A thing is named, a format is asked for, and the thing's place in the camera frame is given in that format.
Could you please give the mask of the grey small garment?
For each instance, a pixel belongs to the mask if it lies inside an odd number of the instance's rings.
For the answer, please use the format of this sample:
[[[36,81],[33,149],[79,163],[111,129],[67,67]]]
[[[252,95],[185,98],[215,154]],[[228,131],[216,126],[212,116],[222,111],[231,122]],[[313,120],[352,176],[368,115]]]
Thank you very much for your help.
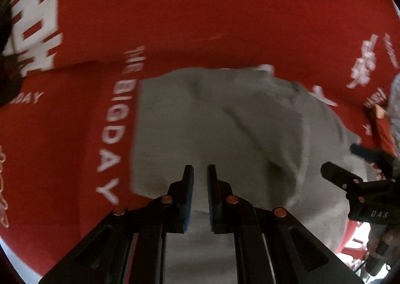
[[[299,83],[256,69],[180,69],[140,83],[131,187],[156,198],[194,167],[187,234],[167,238],[167,283],[235,283],[233,236],[211,232],[206,170],[265,210],[286,208],[330,250],[349,204],[321,176],[325,162],[366,178],[359,137]]]

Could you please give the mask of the red printed bed cover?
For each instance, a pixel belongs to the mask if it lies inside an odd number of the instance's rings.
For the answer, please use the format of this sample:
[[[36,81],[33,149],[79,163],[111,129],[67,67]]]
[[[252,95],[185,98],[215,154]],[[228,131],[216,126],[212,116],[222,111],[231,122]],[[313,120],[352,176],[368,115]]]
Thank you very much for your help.
[[[132,189],[140,83],[256,69],[301,84],[365,144],[399,72],[392,0],[9,0],[1,239],[44,275]]]

